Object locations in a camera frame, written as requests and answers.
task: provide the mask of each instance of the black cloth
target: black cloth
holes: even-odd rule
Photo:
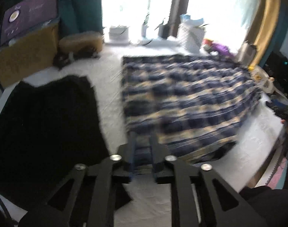
[[[14,204],[32,209],[75,164],[108,156],[86,77],[14,88],[0,114],[0,193]],[[122,185],[117,195],[117,208],[130,201]]]
[[[262,216],[268,227],[288,227],[288,190],[245,187],[240,195]]]

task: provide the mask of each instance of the white container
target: white container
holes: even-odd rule
[[[198,27],[192,27],[181,23],[178,29],[177,39],[179,45],[193,54],[199,54],[205,36],[205,31]]]
[[[109,28],[109,40],[114,41],[129,41],[127,26],[111,26]]]
[[[147,31],[147,25],[142,25],[142,28],[141,28],[141,36],[142,37],[146,37],[146,31]]]

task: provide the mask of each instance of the white bed sheet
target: white bed sheet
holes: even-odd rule
[[[44,85],[69,74],[87,76],[95,86],[100,126],[108,149],[115,153],[118,146],[127,142],[120,95],[121,57],[140,55],[186,54],[181,48],[148,48],[142,46],[105,46],[101,58],[79,60],[58,71],[50,67],[24,79],[34,86]],[[0,98],[0,113],[16,84],[6,88]],[[246,120],[239,132],[239,142],[223,158],[210,162],[214,169],[236,191],[240,191],[261,167],[275,141],[282,124],[264,104],[264,95],[255,112]],[[134,201],[115,214],[115,226],[170,226],[171,203],[168,185],[156,185],[150,175],[136,176],[126,186]],[[19,220],[25,213],[6,202],[10,213]]]

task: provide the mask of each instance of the yellow curtain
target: yellow curtain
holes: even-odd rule
[[[281,0],[261,0],[255,19],[248,32],[246,40],[254,43],[257,48],[255,58],[249,66],[249,70],[259,64],[272,35],[275,31],[279,16]]]

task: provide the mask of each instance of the purple box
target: purple box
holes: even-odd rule
[[[23,0],[8,9],[1,26],[0,45],[22,36],[32,27],[57,18],[57,0]]]

